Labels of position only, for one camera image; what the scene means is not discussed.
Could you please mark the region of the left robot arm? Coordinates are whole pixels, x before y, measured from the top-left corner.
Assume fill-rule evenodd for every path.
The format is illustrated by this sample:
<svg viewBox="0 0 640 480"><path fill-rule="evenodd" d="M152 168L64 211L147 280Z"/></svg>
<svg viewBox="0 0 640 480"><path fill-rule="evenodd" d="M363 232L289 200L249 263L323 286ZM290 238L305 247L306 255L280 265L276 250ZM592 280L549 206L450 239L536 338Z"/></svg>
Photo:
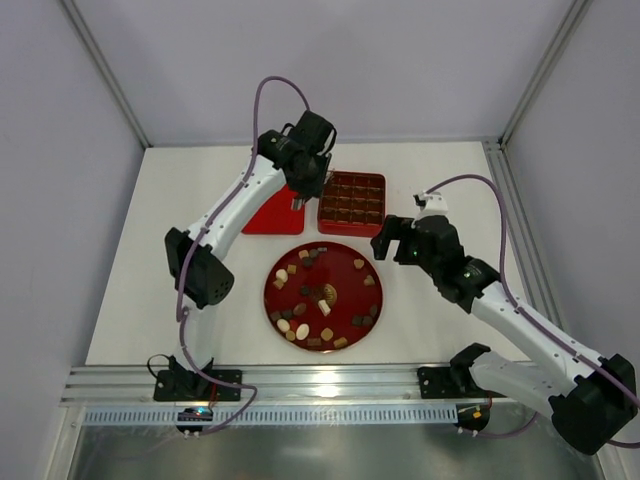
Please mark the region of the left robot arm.
<svg viewBox="0 0 640 480"><path fill-rule="evenodd" d="M248 164L223 197L187 229L172 228L166 234L169 272L177 292L181 367L199 374L210 360L198 359L188 347L187 338L199 333L189 317L221 303L233 288L234 275L224 265L233 242L283 188L294 193L293 210L321 196L336 136L331 122L309 110L297 123L259 135Z"/></svg>

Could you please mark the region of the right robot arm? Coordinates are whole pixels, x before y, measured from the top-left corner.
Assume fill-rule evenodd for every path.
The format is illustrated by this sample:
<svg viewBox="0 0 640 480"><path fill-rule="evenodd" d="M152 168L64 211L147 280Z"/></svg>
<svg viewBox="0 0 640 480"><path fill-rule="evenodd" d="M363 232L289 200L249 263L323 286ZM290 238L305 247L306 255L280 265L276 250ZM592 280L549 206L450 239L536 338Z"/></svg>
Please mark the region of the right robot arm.
<svg viewBox="0 0 640 480"><path fill-rule="evenodd" d="M444 299L500 332L535 364L525 367L472 344L450 361L461 389L475 387L525 405L582 454L613 444L639 411L632 363L576 341L517 299L497 270L465 254L441 197L415 200L417 217L385 217L371 241L375 259L385 259L396 242L395 263L420 268Z"/></svg>

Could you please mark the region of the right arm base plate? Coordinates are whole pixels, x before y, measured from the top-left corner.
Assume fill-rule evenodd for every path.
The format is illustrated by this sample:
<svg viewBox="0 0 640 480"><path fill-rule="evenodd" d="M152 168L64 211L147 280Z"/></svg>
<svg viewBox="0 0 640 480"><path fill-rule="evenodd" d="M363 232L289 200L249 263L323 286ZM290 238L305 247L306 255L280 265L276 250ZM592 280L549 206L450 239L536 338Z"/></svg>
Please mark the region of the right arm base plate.
<svg viewBox="0 0 640 480"><path fill-rule="evenodd" d="M486 398L488 395L474 382L467 368L423 366L417 369L417 379L422 399Z"/></svg>

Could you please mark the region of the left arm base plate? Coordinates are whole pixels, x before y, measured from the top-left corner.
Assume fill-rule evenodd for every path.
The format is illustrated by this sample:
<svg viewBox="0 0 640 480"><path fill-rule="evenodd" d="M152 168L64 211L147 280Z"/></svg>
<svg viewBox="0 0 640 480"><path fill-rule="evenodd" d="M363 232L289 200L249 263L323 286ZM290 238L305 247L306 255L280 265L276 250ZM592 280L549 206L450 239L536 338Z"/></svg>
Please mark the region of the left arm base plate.
<svg viewBox="0 0 640 480"><path fill-rule="evenodd" d="M237 388L215 386L195 372L162 370L158 374L153 399L157 402L187 402L211 400L238 402L241 393Z"/></svg>

